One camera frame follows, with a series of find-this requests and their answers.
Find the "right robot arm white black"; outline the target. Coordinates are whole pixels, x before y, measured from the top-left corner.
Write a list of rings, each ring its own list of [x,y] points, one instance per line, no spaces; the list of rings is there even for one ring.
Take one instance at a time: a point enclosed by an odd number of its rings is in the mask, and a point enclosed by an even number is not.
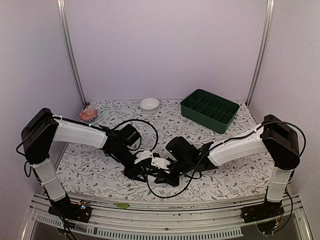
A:
[[[274,167],[265,194],[266,201],[258,208],[262,218],[269,218],[278,210],[290,177],[300,164],[305,148],[299,147],[299,134],[305,137],[295,124],[269,114],[252,130],[217,143],[206,143],[200,148],[178,136],[165,147],[175,160],[161,158],[156,161],[155,166],[159,170],[154,182],[177,187],[180,176],[188,172],[209,171],[236,159],[269,153]]]

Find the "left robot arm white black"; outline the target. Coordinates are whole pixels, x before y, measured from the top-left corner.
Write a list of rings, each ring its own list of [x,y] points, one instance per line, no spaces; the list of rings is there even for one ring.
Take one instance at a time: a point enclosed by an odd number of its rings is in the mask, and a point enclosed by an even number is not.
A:
[[[124,166],[128,178],[135,179],[140,171],[136,165],[153,156],[151,151],[142,151],[137,155],[130,152],[129,147],[138,138],[138,132],[129,124],[124,130],[96,127],[53,115],[50,109],[42,108],[22,130],[19,146],[24,150],[22,156],[55,202],[55,209],[63,217],[70,217],[75,211],[74,205],[65,199],[67,193],[49,159],[52,143],[68,142],[101,149]]]

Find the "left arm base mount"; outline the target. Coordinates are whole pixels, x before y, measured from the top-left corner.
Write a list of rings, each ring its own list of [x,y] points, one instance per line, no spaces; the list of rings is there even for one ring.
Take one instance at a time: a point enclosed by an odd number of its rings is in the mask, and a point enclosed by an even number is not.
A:
[[[88,223],[92,215],[93,209],[89,206],[89,202],[86,200],[81,200],[78,203],[72,203],[67,195],[58,201],[49,199],[49,202],[50,207],[48,213],[62,219]]]

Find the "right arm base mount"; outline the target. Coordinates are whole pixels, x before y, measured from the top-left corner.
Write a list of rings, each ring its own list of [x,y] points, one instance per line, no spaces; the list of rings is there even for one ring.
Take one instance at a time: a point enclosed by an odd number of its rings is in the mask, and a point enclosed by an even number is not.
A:
[[[256,223],[257,230],[264,235],[273,234],[285,213],[281,202],[265,200],[261,204],[243,207],[240,217],[245,223]]]

